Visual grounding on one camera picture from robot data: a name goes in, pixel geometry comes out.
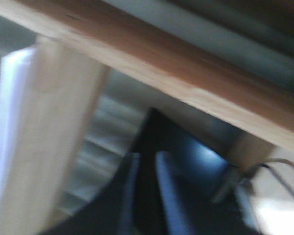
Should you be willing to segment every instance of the wooden beam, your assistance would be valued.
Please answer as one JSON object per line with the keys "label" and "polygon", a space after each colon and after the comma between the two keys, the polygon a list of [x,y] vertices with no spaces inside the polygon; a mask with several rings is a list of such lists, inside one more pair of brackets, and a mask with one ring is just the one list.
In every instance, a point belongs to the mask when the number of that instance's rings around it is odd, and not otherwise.
{"label": "wooden beam", "polygon": [[227,159],[240,167],[241,171],[263,162],[271,156],[275,145],[250,133],[243,133],[227,154]]}
{"label": "wooden beam", "polygon": [[[24,87],[12,80],[12,86],[24,93],[13,107],[21,107],[12,118],[19,120],[17,132],[11,137],[11,130],[6,130],[10,141],[5,144],[10,147],[7,155],[0,156],[0,160],[8,156],[10,162],[0,170],[4,175],[0,235],[33,235],[47,225],[108,71],[107,66],[50,39],[39,38],[36,47]],[[0,93],[0,108],[5,95]]]}
{"label": "wooden beam", "polygon": [[99,0],[1,0],[0,15],[294,152],[294,97]]}

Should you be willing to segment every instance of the wooden board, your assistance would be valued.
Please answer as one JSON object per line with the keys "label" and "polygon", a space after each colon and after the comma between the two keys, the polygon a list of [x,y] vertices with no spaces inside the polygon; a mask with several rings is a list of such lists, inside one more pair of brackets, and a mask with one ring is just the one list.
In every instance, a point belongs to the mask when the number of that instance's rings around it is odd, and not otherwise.
{"label": "wooden board", "polygon": [[0,15],[294,152],[294,97],[98,0],[2,0]]}
{"label": "wooden board", "polygon": [[1,169],[0,235],[33,235],[47,226],[108,71],[50,39],[39,38],[36,47],[21,110],[13,117],[19,121],[8,143],[15,146],[9,148],[11,164]]}

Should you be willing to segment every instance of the wooden leg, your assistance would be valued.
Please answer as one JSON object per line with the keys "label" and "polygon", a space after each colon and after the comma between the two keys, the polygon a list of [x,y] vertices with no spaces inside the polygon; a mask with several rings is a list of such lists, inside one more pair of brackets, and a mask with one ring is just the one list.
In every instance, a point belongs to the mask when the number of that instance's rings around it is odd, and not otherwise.
{"label": "wooden leg", "polygon": [[9,119],[18,120],[16,131],[6,130],[10,141],[3,142],[12,147],[5,146],[10,167],[1,169],[0,235],[33,235],[48,223],[108,70],[62,43],[38,38],[20,110]]}
{"label": "wooden leg", "polygon": [[268,158],[275,145],[252,134],[244,133],[229,151],[229,160],[237,164],[241,171]]}

